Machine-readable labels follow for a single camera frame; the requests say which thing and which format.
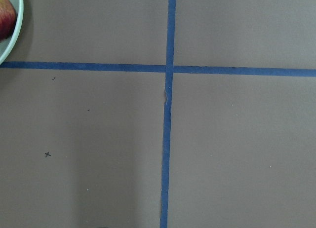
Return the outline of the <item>green plate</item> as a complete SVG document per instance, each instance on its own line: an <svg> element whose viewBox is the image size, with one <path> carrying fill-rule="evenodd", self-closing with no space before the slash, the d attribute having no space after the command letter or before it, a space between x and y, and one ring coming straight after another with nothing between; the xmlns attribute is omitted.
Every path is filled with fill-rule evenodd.
<svg viewBox="0 0 316 228"><path fill-rule="evenodd" d="M20 34L24 15L24 0L10 0L17 12L17 21L12 36L0 42L0 64L9 56Z"/></svg>

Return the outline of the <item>red yellow pomegranate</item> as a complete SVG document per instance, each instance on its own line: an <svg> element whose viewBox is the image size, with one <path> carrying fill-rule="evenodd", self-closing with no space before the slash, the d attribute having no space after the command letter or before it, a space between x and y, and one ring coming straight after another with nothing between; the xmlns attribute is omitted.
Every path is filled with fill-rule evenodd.
<svg viewBox="0 0 316 228"><path fill-rule="evenodd" d="M17 12L10 0L0 0L0 41L12 36L17 21Z"/></svg>

